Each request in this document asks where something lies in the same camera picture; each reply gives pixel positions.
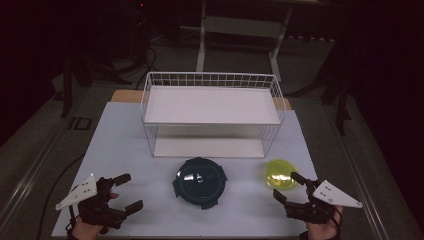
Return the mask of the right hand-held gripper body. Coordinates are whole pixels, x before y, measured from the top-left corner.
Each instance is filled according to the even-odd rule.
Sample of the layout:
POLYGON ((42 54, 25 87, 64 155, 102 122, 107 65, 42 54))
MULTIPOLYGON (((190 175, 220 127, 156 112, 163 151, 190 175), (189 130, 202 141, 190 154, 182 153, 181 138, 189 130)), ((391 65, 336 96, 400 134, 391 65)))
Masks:
POLYGON ((336 206, 362 208, 363 204, 327 180, 322 182, 306 179, 300 182, 306 186, 308 202, 295 203, 285 200, 284 208, 288 218, 313 224, 327 223, 336 211, 336 206))

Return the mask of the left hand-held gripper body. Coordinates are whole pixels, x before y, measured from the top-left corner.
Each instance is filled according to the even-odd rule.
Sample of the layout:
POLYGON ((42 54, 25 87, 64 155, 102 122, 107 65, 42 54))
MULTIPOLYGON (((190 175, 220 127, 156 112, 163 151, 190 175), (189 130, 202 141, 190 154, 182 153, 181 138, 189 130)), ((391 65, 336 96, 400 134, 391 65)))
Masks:
POLYGON ((55 209, 62 210, 76 204, 84 223, 119 229, 127 215, 125 211, 110 208, 108 205, 111 189, 115 186, 113 179, 101 177, 97 180, 91 173, 59 202, 55 209))

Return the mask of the yellow-green plastic bowl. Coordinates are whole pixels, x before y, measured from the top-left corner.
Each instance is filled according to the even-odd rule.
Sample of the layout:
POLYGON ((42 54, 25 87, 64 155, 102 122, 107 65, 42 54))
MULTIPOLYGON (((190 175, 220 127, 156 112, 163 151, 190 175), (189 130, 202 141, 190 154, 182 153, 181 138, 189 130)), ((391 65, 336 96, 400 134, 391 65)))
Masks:
POLYGON ((272 159, 265 165, 266 183, 270 188, 278 190, 293 189, 297 182, 291 178, 291 173, 297 171, 297 167, 287 160, 272 159))

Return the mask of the glass container with dark lid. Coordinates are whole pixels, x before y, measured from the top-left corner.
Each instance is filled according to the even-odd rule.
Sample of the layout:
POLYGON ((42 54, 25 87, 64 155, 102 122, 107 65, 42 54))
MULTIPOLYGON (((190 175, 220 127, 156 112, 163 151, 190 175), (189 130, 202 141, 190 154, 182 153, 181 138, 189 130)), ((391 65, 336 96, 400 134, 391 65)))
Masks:
POLYGON ((185 161, 172 185, 177 197, 206 210, 218 204, 226 181, 227 176, 220 165, 210 159, 196 157, 185 161))

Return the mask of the white wire shelf rack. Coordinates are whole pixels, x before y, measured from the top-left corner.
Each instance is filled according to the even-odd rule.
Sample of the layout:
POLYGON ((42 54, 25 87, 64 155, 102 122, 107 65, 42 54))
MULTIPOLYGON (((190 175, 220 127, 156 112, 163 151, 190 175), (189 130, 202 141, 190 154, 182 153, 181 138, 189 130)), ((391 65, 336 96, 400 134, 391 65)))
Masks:
POLYGON ((286 110, 268 74, 150 72, 141 98, 155 157, 262 158, 286 110))

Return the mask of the person's right hand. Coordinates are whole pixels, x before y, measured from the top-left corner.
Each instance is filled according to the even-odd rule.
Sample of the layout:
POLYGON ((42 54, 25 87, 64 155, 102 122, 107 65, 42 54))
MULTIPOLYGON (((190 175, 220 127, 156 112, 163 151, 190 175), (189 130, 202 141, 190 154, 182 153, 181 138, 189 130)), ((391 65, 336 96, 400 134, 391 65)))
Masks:
POLYGON ((336 206, 333 217, 325 224, 306 222, 307 231, 300 235, 301 240, 340 240, 342 206, 336 206))

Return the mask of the person's left hand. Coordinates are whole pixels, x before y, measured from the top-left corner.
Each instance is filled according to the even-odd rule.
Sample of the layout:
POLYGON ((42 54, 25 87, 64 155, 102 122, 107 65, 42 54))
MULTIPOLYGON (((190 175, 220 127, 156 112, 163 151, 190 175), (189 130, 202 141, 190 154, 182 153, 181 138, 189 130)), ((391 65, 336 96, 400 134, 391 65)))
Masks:
POLYGON ((97 240, 103 229, 101 225, 84 223, 80 217, 77 217, 68 240, 97 240))

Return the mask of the white table cover sheet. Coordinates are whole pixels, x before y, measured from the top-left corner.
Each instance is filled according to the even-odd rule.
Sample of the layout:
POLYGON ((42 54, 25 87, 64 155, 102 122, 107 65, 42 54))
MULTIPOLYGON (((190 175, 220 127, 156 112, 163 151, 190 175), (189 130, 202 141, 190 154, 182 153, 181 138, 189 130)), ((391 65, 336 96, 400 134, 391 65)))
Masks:
POLYGON ((129 216, 110 236, 119 238, 283 238, 304 231, 303 222, 289 219, 284 207, 274 199, 264 178, 270 159, 285 159, 300 174, 316 176, 304 136, 294 111, 285 114, 282 127, 265 158, 219 158, 228 178, 216 206, 203 210, 175 195, 172 182, 182 166, 181 158, 154 158, 134 103, 110 102, 74 181, 81 183, 89 174, 116 177, 128 173, 132 179, 117 188, 113 208, 137 200, 143 209, 129 216))

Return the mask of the black floor socket plate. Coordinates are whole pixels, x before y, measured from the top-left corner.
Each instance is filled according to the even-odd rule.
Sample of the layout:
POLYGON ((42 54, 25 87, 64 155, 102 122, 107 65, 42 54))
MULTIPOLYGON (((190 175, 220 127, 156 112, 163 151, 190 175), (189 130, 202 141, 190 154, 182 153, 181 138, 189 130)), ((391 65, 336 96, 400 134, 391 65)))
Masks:
POLYGON ((89 130, 92 125, 92 120, 90 118, 83 118, 83 117, 73 117, 68 129, 69 130, 89 130))

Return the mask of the white metal desk frame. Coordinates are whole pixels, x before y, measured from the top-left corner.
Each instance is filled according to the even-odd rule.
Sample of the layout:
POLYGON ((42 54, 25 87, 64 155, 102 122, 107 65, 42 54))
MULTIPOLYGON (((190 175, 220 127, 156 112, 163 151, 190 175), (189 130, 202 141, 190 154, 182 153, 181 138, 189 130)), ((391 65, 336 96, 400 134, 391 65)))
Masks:
POLYGON ((208 15, 206 13, 207 1, 202 0, 201 20, 200 20, 200 45, 197 56, 196 71, 203 72, 206 56, 206 33, 223 33, 243 36, 265 37, 276 40, 275 47, 269 52, 268 58, 272 74, 281 79, 280 69, 277 61, 281 45, 293 9, 288 8, 284 11, 281 22, 261 21, 253 19, 241 19, 232 17, 221 17, 208 15))

